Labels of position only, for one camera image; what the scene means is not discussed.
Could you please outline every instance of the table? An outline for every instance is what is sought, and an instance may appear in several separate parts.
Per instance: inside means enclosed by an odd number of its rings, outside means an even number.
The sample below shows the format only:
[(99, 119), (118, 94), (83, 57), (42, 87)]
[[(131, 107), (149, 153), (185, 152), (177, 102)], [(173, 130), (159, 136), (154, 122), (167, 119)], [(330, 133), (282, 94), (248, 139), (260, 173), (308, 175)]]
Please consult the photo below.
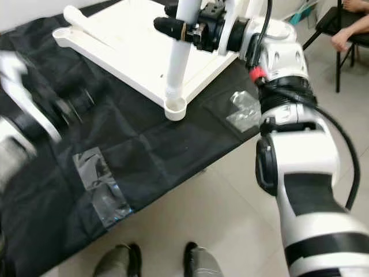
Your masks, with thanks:
[[(82, 11), (93, 14), (115, 2)], [(98, 217), (73, 155), (98, 147), (133, 214), (258, 133), (256, 127), (240, 133), (225, 120), (237, 111), (229, 101), (235, 91), (256, 95), (241, 62), (232, 63), (189, 105), (184, 120), (170, 122), (140, 93), (58, 47), (51, 31), (64, 26), (58, 15), (0, 36), (0, 50), (16, 50), (33, 65), (30, 90), (49, 95), (76, 77), (80, 84), (106, 81), (104, 98), (83, 124), (69, 129), (60, 144), (43, 144), (1, 196), (7, 259), (20, 277), (39, 276), (113, 228)], [(0, 114), (16, 109), (0, 91)]]

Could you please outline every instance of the plastic wrap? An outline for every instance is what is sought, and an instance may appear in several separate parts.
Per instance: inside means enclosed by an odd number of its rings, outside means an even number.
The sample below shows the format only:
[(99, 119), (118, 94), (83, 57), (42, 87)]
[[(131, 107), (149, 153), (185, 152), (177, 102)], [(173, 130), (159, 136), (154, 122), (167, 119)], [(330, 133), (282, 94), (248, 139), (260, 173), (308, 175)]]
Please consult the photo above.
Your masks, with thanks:
[(239, 109), (227, 117), (227, 121), (241, 133), (259, 125), (261, 118), (260, 103), (247, 91), (236, 91), (230, 101)]
[(105, 228), (132, 212), (98, 147), (74, 155), (73, 161)]

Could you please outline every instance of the shoe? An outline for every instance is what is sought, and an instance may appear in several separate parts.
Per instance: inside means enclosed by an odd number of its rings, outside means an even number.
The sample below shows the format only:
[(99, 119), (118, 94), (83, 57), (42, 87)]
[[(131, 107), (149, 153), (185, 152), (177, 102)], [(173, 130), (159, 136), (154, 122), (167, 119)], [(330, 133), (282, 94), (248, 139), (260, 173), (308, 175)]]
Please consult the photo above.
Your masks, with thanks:
[(138, 245), (117, 245), (95, 268), (94, 277), (141, 277), (141, 251)]
[(194, 242), (184, 250), (184, 277), (224, 277), (216, 259)]

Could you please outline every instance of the white robotic arm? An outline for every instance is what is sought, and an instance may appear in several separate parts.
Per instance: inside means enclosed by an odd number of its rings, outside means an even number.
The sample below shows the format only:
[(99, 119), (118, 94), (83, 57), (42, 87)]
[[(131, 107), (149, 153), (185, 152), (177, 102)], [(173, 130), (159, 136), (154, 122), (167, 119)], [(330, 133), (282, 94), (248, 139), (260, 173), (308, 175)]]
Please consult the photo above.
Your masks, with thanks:
[(328, 118), (348, 142), (355, 166), (352, 206), (360, 168), (355, 149), (339, 124), (317, 106), (296, 32), (288, 23), (266, 18), (235, 18), (231, 32), (222, 1), (198, 12), (195, 24), (155, 19), (158, 31), (199, 50), (239, 53), (259, 90), (262, 119), (256, 169), (260, 187), (276, 197), (289, 273), (293, 277), (369, 276), (369, 231), (335, 201), (339, 156), (323, 120)]

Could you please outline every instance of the black cable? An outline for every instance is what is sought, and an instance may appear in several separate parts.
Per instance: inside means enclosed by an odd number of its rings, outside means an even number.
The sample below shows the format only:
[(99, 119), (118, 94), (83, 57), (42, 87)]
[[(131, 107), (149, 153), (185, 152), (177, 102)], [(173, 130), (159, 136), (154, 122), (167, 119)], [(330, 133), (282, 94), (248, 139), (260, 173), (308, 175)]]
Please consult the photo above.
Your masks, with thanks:
[(319, 112), (320, 114), (322, 114), (326, 119), (328, 119), (335, 128), (337, 128), (337, 130), (341, 133), (341, 135), (343, 136), (348, 149), (350, 151), (351, 154), (351, 158), (352, 158), (352, 163), (353, 163), (353, 182), (352, 182), (352, 187), (350, 190), (350, 194), (348, 196), (347, 202), (346, 202), (346, 209), (351, 210), (353, 203), (355, 202), (356, 196), (357, 196), (357, 191), (359, 190), (359, 185), (360, 185), (360, 162), (359, 162), (359, 157), (357, 155), (357, 152), (355, 150), (355, 146), (353, 145), (353, 142), (350, 138), (350, 136), (348, 135), (348, 133), (343, 129), (343, 127), (324, 109), (318, 107), (316, 104), (314, 104), (311, 99), (305, 99), (303, 96), (300, 96), (298, 94), (296, 94), (295, 91), (288, 89), (288, 88), (283, 88), (283, 87), (277, 87), (275, 85), (268, 85), (265, 84), (264, 88), (270, 90), (270, 92), (274, 92), (280, 95), (283, 95), (284, 97), (288, 98), (289, 100), (292, 100), (294, 102), (297, 103), (301, 103), (304, 106), (307, 106), (311, 109), (314, 109), (315, 111)]
[(266, 8), (266, 15), (263, 24), (263, 28), (261, 29), (261, 33), (259, 35), (259, 39), (256, 43), (256, 54), (254, 55), (254, 60), (251, 62), (252, 66), (257, 66), (259, 62), (260, 52), (261, 52), (261, 43), (266, 35), (266, 31), (268, 30), (269, 21), (272, 16), (272, 9), (273, 9), (273, 0), (268, 0), (268, 6)]

